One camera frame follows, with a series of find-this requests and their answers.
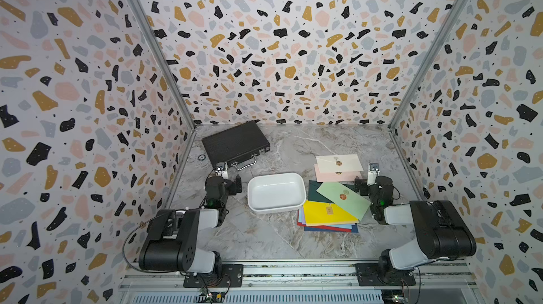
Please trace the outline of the light green envelope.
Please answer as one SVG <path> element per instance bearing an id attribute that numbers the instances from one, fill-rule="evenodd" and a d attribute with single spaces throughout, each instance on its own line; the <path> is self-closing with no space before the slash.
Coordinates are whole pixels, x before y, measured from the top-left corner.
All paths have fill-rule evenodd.
<path id="1" fill-rule="evenodd" d="M 358 220 L 363 219 L 371 205 L 368 199 L 338 182 L 322 183 L 317 193 Z"/>

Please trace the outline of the dark green envelope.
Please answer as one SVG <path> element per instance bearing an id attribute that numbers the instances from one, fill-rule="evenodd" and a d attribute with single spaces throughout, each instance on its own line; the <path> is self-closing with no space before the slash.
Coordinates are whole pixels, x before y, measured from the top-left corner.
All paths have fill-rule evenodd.
<path id="1" fill-rule="evenodd" d="M 318 192 L 318 189 L 322 185 L 322 182 L 318 182 L 316 180 L 310 180 L 309 186 L 308 186 L 308 201 L 311 202 L 322 202 L 322 203 L 329 203 L 332 204 L 333 201 L 326 198 L 324 195 L 321 195 L 321 193 Z M 342 184 L 338 182 L 332 182 L 332 185 L 338 189 L 339 186 L 342 186 L 342 189 L 348 190 L 349 192 L 355 192 L 353 185 L 348 184 Z"/>

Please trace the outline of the yellow envelope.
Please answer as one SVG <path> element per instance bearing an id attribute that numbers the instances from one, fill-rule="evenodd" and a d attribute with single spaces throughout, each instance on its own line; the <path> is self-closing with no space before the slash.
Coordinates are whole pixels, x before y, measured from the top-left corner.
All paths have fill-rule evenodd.
<path id="1" fill-rule="evenodd" d="M 336 204 L 307 201 L 303 205 L 307 226 L 333 226 L 355 224 L 359 221 Z"/>

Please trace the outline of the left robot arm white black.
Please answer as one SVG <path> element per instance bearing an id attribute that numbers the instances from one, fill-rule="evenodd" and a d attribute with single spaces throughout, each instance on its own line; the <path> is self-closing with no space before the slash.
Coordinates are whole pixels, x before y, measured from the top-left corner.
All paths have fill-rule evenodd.
<path id="1" fill-rule="evenodd" d="M 218 252 L 197 247 L 199 232 L 221 226 L 229 213 L 230 196 L 242 192 L 242 180 L 210 175 L 205 181 L 203 204 L 194 209 L 160 210 L 150 221 L 147 237 L 138 256 L 145 272 L 179 272 L 220 277 L 222 260 Z"/>

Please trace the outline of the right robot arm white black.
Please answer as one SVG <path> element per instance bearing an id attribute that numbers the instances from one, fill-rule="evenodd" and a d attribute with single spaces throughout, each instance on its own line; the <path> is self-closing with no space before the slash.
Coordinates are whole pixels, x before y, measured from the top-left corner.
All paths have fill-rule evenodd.
<path id="1" fill-rule="evenodd" d="M 384 277 L 393 271 L 412 271 L 438 260 L 457 260 L 477 251 L 475 237 L 450 201 L 411 201 L 394 204 L 392 179 L 354 180 L 354 190 L 368 196 L 373 219 L 382 225 L 412 225 L 415 238 L 401 247 L 382 252 L 378 271 Z"/>

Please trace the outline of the white storage box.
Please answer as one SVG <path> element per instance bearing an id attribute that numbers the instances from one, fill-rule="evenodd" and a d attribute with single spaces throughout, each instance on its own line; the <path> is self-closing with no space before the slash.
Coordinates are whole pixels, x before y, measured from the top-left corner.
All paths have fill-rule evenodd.
<path id="1" fill-rule="evenodd" d="M 247 185 L 247 203 L 256 214 L 295 211 L 306 200 L 305 183 L 297 173 L 258 176 Z"/>

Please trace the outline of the pink envelope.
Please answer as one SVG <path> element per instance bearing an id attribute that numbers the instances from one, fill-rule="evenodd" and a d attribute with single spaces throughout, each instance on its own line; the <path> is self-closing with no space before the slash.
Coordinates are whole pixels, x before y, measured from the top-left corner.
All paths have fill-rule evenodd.
<path id="1" fill-rule="evenodd" d="M 353 182 L 356 178 L 361 179 L 360 172 L 324 173 L 320 171 L 318 164 L 315 164 L 314 168 L 318 182 Z"/>

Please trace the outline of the black briefcase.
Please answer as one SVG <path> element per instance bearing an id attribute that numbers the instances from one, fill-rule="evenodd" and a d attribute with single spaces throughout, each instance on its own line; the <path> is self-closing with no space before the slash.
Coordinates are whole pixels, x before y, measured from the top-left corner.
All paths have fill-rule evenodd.
<path id="1" fill-rule="evenodd" d="M 249 121 L 202 139 L 206 154 L 214 168 L 228 168 L 253 160 L 270 151 L 270 142 L 257 125 Z"/>

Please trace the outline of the dark blue envelope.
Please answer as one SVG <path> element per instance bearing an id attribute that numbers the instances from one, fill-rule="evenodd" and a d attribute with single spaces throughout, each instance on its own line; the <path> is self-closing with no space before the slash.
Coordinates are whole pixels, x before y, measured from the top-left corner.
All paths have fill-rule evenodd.
<path id="1" fill-rule="evenodd" d="M 336 226 L 305 226 L 304 231 L 308 232 L 338 232 L 338 233 L 358 233 L 356 225 L 350 225 L 346 228 Z"/>

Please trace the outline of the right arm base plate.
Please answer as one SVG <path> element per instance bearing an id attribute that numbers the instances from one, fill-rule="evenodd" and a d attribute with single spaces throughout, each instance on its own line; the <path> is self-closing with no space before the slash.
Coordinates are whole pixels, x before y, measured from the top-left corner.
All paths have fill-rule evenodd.
<path id="1" fill-rule="evenodd" d="M 376 263 L 355 264 L 359 286 L 414 286 L 416 280 L 409 270 L 384 269 Z"/>

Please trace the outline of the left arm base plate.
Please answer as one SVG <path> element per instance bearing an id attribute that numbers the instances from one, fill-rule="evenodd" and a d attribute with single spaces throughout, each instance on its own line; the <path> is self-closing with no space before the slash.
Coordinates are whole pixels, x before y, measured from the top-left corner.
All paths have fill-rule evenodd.
<path id="1" fill-rule="evenodd" d="M 242 264 L 221 264 L 209 273 L 188 274 L 184 288 L 240 288 L 243 283 Z"/>

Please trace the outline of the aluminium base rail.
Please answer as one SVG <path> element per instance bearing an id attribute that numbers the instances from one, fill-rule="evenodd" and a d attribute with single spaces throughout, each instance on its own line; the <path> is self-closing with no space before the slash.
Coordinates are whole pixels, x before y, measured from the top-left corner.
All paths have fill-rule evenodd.
<path id="1" fill-rule="evenodd" d="M 240 288 L 212 288 L 220 303 L 485 303 L 462 260 L 437 262 L 413 271 L 414 286 L 359 286 L 355 264 L 373 260 L 236 260 L 243 265 Z M 175 274 L 129 271 L 115 303 L 204 303 L 198 288 L 184 288 Z"/>

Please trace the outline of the left corner aluminium post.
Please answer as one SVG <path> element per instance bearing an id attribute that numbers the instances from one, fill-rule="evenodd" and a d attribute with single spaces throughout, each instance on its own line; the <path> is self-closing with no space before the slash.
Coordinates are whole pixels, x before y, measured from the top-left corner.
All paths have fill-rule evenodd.
<path id="1" fill-rule="evenodd" d="M 158 67 L 160 68 L 161 72 L 164 75 L 164 78 L 166 80 L 166 83 L 168 84 L 168 87 L 172 90 L 173 98 L 175 99 L 175 102 L 178 104 L 178 107 L 183 116 L 184 123 L 190 128 L 191 132 L 195 131 L 195 123 L 190 117 L 188 107 L 186 106 L 186 103 L 183 100 L 183 97 L 180 93 L 178 85 L 173 77 L 173 73 L 171 72 L 171 69 L 168 63 L 166 62 L 166 59 L 159 47 L 157 38 L 154 34 L 154 30 L 148 23 L 146 13 L 144 11 L 144 8 L 140 0 L 127 0 L 127 3 L 134 14 L 135 21 L 138 23 L 139 27 L 141 28 L 143 38 L 145 39 L 146 43 L 150 47 L 151 54 L 154 56 Z"/>

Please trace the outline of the corner aluminium post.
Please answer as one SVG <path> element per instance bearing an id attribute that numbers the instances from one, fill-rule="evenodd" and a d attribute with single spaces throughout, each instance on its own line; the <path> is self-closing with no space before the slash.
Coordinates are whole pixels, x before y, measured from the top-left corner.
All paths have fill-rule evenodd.
<path id="1" fill-rule="evenodd" d="M 453 7 L 451 8 L 450 13 L 447 15 L 443 25 L 441 26 L 440 30 L 437 32 L 435 40 L 431 43 L 431 46 L 429 47 L 427 53 L 423 56 L 423 60 L 421 64 L 419 65 L 418 70 L 416 74 L 414 75 L 414 78 L 412 79 L 406 93 L 404 94 L 404 97 L 400 103 L 400 106 L 395 111 L 395 114 L 391 120 L 391 123 L 388 126 L 388 129 L 391 134 L 394 134 L 394 128 L 396 128 L 400 124 L 400 119 L 403 112 L 409 106 L 410 100 L 412 99 L 418 87 L 421 85 L 422 81 L 424 80 L 426 73 L 431 68 L 432 63 L 434 62 L 435 58 L 437 57 L 438 53 L 441 50 L 441 47 L 445 44 L 445 41 L 447 41 L 448 36 L 450 35 L 453 27 L 457 23 L 457 20 L 460 14 L 462 13 L 462 10 L 465 8 L 466 3 L 468 3 L 468 1 L 469 0 L 456 0 L 455 3 L 453 4 Z"/>
<path id="2" fill-rule="evenodd" d="M 175 99 L 175 102 L 178 104 L 178 107 L 183 116 L 184 123 L 190 128 L 191 132 L 195 131 L 195 123 L 190 117 L 188 107 L 186 106 L 186 103 L 183 100 L 183 97 L 180 93 L 178 85 L 173 77 L 173 73 L 171 72 L 171 69 L 168 63 L 166 62 L 166 59 L 159 47 L 157 38 L 154 34 L 154 30 L 148 23 L 146 13 L 144 11 L 144 8 L 140 0 L 127 0 L 127 3 L 134 14 L 135 21 L 138 23 L 139 27 L 141 28 L 143 38 L 145 39 L 146 43 L 150 47 L 151 54 L 154 56 L 158 67 L 160 68 L 161 72 L 164 75 L 164 78 L 166 80 L 166 83 L 168 84 L 168 87 L 172 90 L 173 98 Z"/>

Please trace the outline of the right corner aluminium post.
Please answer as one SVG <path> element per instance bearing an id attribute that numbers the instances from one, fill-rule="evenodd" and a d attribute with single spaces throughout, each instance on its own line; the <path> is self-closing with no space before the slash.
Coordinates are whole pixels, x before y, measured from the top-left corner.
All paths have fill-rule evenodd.
<path id="1" fill-rule="evenodd" d="M 409 106 L 410 100 L 412 99 L 418 87 L 421 85 L 422 81 L 424 80 L 426 73 L 431 68 L 432 63 L 434 62 L 435 58 L 437 57 L 438 53 L 441 50 L 441 47 L 445 44 L 445 41 L 447 41 L 448 36 L 450 35 L 453 27 L 457 23 L 457 20 L 460 14 L 462 13 L 462 10 L 465 8 L 466 3 L 468 3 L 468 1 L 469 0 L 456 0 L 455 3 L 453 4 L 453 7 L 451 8 L 450 13 L 447 15 L 443 25 L 441 26 L 440 30 L 437 32 L 435 40 L 431 43 L 431 46 L 429 47 L 427 53 L 423 56 L 423 60 L 421 64 L 419 65 L 418 70 L 416 74 L 414 75 L 414 78 L 412 79 L 406 93 L 404 94 L 404 97 L 400 103 L 400 106 L 395 111 L 395 114 L 391 120 L 391 123 L 388 126 L 388 129 L 391 134 L 394 134 L 394 128 L 396 128 L 400 124 L 400 119 L 403 112 Z"/>

